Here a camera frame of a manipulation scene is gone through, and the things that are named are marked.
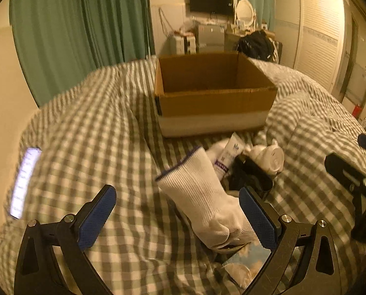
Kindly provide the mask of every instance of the blue gripper pad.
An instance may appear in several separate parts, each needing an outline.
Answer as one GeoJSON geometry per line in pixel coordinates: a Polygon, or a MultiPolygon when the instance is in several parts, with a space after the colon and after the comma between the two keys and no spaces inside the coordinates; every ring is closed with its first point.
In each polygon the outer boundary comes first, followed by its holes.
{"type": "Polygon", "coordinates": [[[239,191],[239,204],[262,247],[274,251],[277,247],[276,229],[246,188],[239,191]]]}
{"type": "Polygon", "coordinates": [[[110,186],[80,225],[78,245],[82,252],[96,242],[101,229],[115,207],[116,198],[116,190],[110,186]]]}

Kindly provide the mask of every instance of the illuminated smartphone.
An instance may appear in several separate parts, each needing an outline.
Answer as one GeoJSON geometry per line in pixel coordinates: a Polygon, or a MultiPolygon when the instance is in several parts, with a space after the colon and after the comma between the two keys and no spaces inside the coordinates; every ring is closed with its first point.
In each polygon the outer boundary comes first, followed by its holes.
{"type": "Polygon", "coordinates": [[[13,188],[11,207],[9,213],[11,216],[20,219],[23,213],[24,200],[26,199],[27,188],[31,179],[31,174],[35,164],[41,155],[41,150],[37,147],[29,147],[23,156],[19,167],[18,176],[13,188]]]}

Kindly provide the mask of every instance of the gingham fabric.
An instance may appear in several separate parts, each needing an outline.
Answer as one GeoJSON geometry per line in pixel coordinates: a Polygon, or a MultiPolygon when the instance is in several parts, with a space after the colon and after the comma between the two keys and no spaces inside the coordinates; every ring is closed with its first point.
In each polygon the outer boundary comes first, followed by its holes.
{"type": "MultiPolygon", "coordinates": [[[[269,202],[297,221],[329,222],[345,291],[365,248],[350,239],[351,197],[326,173],[323,162],[335,151],[366,172],[366,151],[356,141],[363,129],[307,76],[253,62],[278,86],[265,129],[254,137],[256,144],[275,138],[285,152],[284,170],[269,202]]],[[[239,294],[221,260],[154,181],[195,146],[208,148],[225,137],[162,138],[152,97],[156,64],[152,57],[92,72],[43,107],[23,132],[18,162],[27,147],[43,152],[22,220],[7,216],[0,230],[0,285],[7,294],[13,294],[26,223],[55,222],[76,213],[104,184],[116,188],[117,204],[87,256],[114,294],[239,294]]],[[[239,135],[246,141],[250,136],[239,135]]]]}

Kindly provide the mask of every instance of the plaid blanket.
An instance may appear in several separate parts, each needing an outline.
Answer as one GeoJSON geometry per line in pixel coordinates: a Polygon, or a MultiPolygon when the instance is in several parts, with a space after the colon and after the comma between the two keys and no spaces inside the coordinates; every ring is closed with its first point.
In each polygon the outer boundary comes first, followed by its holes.
{"type": "MultiPolygon", "coordinates": [[[[365,248],[350,238],[351,196],[326,173],[323,162],[335,151],[366,173],[366,151],[356,141],[363,129],[304,74],[253,62],[278,86],[266,126],[253,141],[270,144],[275,138],[286,156],[268,200],[296,221],[325,219],[331,225],[346,290],[365,248]]],[[[161,136],[152,97],[156,63],[152,57],[92,72],[30,121],[20,141],[19,163],[27,147],[43,152],[22,220],[7,215],[0,229],[0,285],[7,294],[13,294],[27,222],[55,222],[76,213],[104,184],[116,188],[117,205],[87,256],[114,294],[239,294],[217,254],[196,238],[187,218],[154,181],[195,146],[208,148],[225,137],[161,136]]],[[[245,140],[251,136],[239,135],[245,140]]],[[[61,254],[58,260],[72,285],[61,254]]]]}

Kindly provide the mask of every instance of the white sliding wardrobe door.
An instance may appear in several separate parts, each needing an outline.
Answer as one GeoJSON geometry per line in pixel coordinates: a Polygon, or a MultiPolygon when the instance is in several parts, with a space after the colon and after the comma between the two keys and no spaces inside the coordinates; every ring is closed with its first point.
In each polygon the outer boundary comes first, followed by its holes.
{"type": "Polygon", "coordinates": [[[281,42],[280,64],[294,67],[299,40],[300,0],[275,0],[275,35],[281,42]]]}
{"type": "Polygon", "coordinates": [[[301,0],[301,13],[294,68],[331,92],[344,43],[343,0],[301,0]]]}

